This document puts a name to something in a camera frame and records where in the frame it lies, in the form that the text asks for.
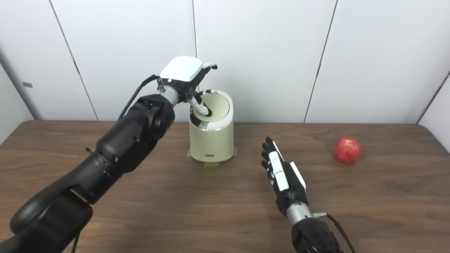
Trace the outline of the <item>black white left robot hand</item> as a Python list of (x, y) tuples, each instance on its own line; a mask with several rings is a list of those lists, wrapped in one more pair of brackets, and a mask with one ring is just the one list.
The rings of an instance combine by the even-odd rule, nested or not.
[(156, 79), (159, 94), (164, 96), (172, 107), (178, 103), (188, 103), (201, 115), (210, 117), (212, 111), (196, 90), (209, 71), (217, 69), (217, 64), (202, 63), (195, 57), (175, 57)]

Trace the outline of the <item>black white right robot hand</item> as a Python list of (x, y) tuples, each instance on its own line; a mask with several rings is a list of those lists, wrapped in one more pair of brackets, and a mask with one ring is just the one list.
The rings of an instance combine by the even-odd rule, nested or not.
[(262, 144), (261, 165), (276, 195), (276, 206), (286, 216), (288, 208), (295, 203), (308, 204), (306, 184), (294, 162), (284, 160), (275, 141), (269, 136)]

